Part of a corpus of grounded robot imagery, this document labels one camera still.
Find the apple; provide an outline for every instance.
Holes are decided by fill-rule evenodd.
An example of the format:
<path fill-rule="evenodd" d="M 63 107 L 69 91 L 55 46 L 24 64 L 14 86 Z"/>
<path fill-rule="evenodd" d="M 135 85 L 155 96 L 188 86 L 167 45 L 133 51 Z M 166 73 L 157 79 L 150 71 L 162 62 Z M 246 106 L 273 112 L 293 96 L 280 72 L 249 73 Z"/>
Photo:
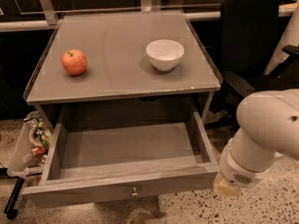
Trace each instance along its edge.
<path fill-rule="evenodd" d="M 62 66 L 68 74 L 79 76 L 87 69 L 86 56 L 78 49 L 68 50 L 62 56 Z"/>

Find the open drawer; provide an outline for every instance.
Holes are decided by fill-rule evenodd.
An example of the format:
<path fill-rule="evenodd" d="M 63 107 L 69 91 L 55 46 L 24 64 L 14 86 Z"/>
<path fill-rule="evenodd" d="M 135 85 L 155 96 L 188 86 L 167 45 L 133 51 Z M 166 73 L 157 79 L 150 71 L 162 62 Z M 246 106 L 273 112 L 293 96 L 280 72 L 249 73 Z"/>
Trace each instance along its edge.
<path fill-rule="evenodd" d="M 63 105 L 38 186 L 41 207 L 211 188 L 218 164 L 189 96 Z"/>

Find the floor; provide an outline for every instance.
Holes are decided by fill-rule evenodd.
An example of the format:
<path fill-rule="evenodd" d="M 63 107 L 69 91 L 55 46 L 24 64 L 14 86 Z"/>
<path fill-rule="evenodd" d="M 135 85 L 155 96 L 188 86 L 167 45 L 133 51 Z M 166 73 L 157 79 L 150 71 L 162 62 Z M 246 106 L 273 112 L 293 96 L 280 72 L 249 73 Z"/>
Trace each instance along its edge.
<path fill-rule="evenodd" d="M 22 126 L 21 119 L 0 120 L 0 162 L 8 165 Z M 216 158 L 231 135 L 230 130 L 208 132 Z M 15 178 L 0 179 L 0 207 L 4 210 Z M 18 215 L 0 223 L 103 223 L 103 224 L 299 224 L 299 161 L 283 158 L 256 188 L 238 197 L 224 198 L 212 189 L 165 194 L 143 199 L 88 203 L 40 209 L 22 195 L 15 206 Z"/>

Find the chair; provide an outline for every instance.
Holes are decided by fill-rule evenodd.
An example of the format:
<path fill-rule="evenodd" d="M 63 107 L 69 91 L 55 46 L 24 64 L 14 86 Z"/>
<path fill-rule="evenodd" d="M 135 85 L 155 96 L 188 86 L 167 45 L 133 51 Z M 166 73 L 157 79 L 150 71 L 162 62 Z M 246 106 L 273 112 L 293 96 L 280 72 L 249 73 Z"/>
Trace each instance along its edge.
<path fill-rule="evenodd" d="M 271 74 L 263 75 L 277 43 L 279 0 L 225 0 L 221 4 L 221 58 L 218 66 L 223 82 L 210 105 L 212 113 L 224 117 L 206 124 L 206 129 L 233 125 L 242 99 L 256 91 L 290 89 L 279 79 L 299 57 L 299 48 L 286 46 L 290 56 Z"/>

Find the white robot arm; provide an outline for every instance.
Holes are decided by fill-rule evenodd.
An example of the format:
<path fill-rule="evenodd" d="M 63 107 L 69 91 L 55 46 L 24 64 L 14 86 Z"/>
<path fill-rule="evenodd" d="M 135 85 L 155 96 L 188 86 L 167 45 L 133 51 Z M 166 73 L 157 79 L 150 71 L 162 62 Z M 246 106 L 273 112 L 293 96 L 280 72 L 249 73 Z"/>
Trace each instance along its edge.
<path fill-rule="evenodd" d="M 224 196 L 257 185 L 283 155 L 299 160 L 299 90 L 253 93 L 236 116 L 240 129 L 221 153 L 214 181 Z"/>

